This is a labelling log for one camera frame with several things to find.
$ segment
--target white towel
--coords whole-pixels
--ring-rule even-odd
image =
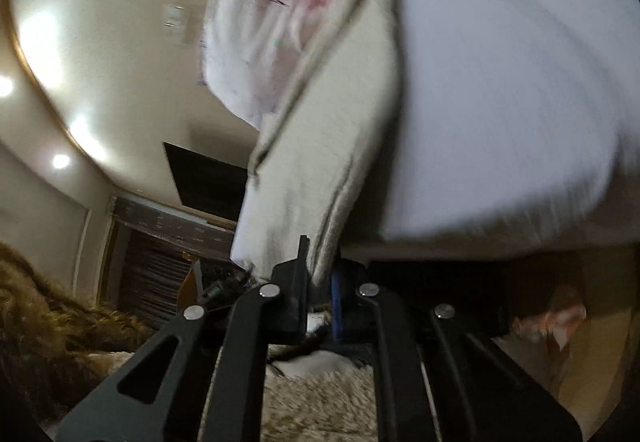
[[[325,288],[340,233],[399,96],[397,0],[336,0],[265,122],[231,259],[261,280],[296,257]]]

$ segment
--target fur rug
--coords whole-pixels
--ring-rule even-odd
[[[378,440],[373,370],[264,381],[264,442]]]
[[[151,333],[135,317],[68,296],[0,242],[0,372],[41,425],[108,375],[113,359],[100,352],[135,352]]]

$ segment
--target brown fur blanket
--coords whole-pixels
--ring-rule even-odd
[[[134,352],[151,335],[132,316],[87,307],[0,242],[0,372],[41,424],[56,422],[108,374],[100,352]]]

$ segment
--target shaggy rug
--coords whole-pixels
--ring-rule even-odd
[[[378,440],[373,370],[317,377],[267,377],[261,440]]]

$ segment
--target floor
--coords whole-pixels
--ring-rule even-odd
[[[542,312],[561,284],[574,286],[584,300],[588,317],[571,339],[570,360],[554,393],[585,440],[620,401],[638,347],[638,268],[638,248],[627,245],[541,253],[502,269],[509,308],[518,316]]]

